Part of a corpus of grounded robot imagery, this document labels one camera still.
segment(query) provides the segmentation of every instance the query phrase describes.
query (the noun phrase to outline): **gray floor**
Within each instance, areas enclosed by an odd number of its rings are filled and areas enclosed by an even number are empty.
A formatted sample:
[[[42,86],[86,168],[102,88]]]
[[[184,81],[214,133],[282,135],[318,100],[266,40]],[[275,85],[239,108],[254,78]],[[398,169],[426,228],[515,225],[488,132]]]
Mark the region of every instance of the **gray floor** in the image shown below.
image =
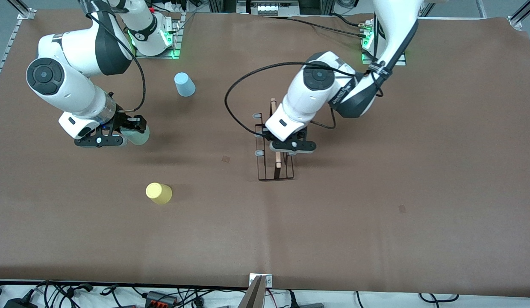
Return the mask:
[[[25,0],[24,2],[37,10],[79,7],[77,0]],[[515,12],[525,0],[483,0],[483,2],[488,17],[506,17]],[[335,11],[345,13],[347,9],[336,5]],[[349,11],[348,14],[372,11],[372,0],[360,0],[358,8]],[[17,15],[17,11],[6,0],[0,0],[0,62],[16,25]],[[450,0],[444,4],[437,4],[430,16],[479,17],[480,15],[475,0]],[[527,31],[530,37],[530,16],[523,22],[523,30]]]

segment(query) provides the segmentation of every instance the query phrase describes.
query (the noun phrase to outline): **brown table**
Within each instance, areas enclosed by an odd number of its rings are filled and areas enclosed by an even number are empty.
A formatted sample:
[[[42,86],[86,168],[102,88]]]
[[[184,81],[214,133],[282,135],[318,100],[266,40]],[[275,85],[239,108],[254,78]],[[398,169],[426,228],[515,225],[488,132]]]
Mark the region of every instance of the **brown table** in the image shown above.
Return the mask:
[[[179,60],[141,61],[148,143],[83,149],[25,69],[42,35],[88,24],[39,11],[0,76],[0,278],[244,286],[264,272],[275,288],[530,296],[530,44],[506,20],[422,21],[384,98],[335,130],[310,127],[318,149],[281,183],[257,181],[255,140],[226,112],[226,89],[328,49],[363,71],[357,39],[198,14]],[[234,112],[253,125],[297,70],[242,82]],[[181,71],[190,98],[175,90]],[[139,101],[134,65],[93,81],[125,108]],[[171,203],[146,198],[154,181],[173,186]]]

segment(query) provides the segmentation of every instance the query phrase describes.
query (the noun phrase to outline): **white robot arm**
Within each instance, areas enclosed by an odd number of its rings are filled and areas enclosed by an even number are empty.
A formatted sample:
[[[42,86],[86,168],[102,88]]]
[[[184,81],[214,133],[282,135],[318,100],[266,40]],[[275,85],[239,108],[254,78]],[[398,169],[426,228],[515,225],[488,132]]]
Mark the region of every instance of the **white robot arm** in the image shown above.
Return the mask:
[[[120,112],[122,108],[112,99],[113,94],[93,85],[89,79],[97,74],[124,73],[132,60],[127,50],[130,45],[106,2],[79,0],[79,3],[85,15],[91,16],[92,26],[42,37],[38,44],[38,58],[26,71],[27,84],[44,101],[64,111],[58,122],[75,139],[76,145],[124,145],[126,138],[134,144],[143,144],[149,136],[144,118]],[[161,39],[158,44],[151,35],[159,33],[157,19],[143,0],[131,0],[129,3],[133,6],[132,10],[124,8],[122,0],[117,0],[115,4],[120,9],[126,9],[125,17],[135,17],[131,20],[132,24],[139,21],[139,25],[148,25],[144,29],[136,28],[135,32],[147,31],[145,29],[150,25],[153,28],[155,23],[155,30],[139,41],[140,47],[162,52],[164,40]],[[137,10],[134,5],[144,9]]]
[[[386,47],[378,60],[369,65],[366,74],[355,72],[331,51],[308,58],[306,62],[336,68],[354,76],[303,66],[290,84],[282,103],[265,123],[279,141],[271,142],[271,149],[308,152],[300,151],[298,142],[287,144],[286,140],[293,139],[298,131],[306,128],[326,102],[345,118],[357,118],[366,113],[380,86],[392,74],[394,65],[417,31],[417,16],[422,2],[423,0],[373,0],[378,22],[383,30],[382,35],[386,37]]]

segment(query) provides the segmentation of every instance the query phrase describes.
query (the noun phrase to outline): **white floor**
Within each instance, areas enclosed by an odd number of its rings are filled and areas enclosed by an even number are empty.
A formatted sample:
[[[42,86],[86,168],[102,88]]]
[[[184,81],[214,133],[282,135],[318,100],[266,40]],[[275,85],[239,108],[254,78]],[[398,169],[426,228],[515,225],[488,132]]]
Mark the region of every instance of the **white floor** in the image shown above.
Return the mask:
[[[32,287],[26,285],[8,285],[1,287],[3,294],[0,297],[0,308],[7,300],[22,298]],[[137,288],[140,293],[148,291],[161,292],[163,294],[178,292],[176,289],[157,288]],[[113,296],[101,296],[99,292],[103,287],[96,287],[90,293],[77,291],[74,301],[81,308],[115,308],[118,307]],[[290,295],[285,290],[272,290],[277,307],[289,305]],[[50,297],[53,288],[48,288],[47,296]],[[322,303],[325,308],[359,308],[356,301],[355,292],[328,292],[328,291],[304,291],[294,290],[299,305]],[[118,288],[115,294],[122,306],[136,305],[138,308],[145,306],[145,300],[131,288]],[[204,296],[204,308],[220,308],[224,306],[237,307],[244,294],[241,292],[212,292]],[[437,299],[448,299],[449,295],[436,294]],[[433,308],[433,304],[428,304],[419,299],[415,293],[380,293],[380,292],[360,292],[360,299],[364,308]],[[44,308],[44,296],[35,292],[31,302],[39,308]],[[69,308],[70,304],[64,301],[62,307]],[[495,296],[460,296],[456,302],[440,304],[441,308],[530,308],[530,298],[503,298]],[[270,296],[265,298],[264,308],[275,308]]]

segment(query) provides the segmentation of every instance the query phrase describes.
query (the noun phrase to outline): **wooden stick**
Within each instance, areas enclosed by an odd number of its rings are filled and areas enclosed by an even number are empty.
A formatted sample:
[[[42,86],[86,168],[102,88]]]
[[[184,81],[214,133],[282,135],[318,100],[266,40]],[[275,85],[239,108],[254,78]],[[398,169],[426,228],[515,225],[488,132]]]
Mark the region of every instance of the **wooden stick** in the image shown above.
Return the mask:
[[[275,98],[271,98],[271,111],[273,113],[277,110],[277,100]],[[275,166],[277,169],[282,168],[282,160],[280,158],[280,152],[275,152]]]

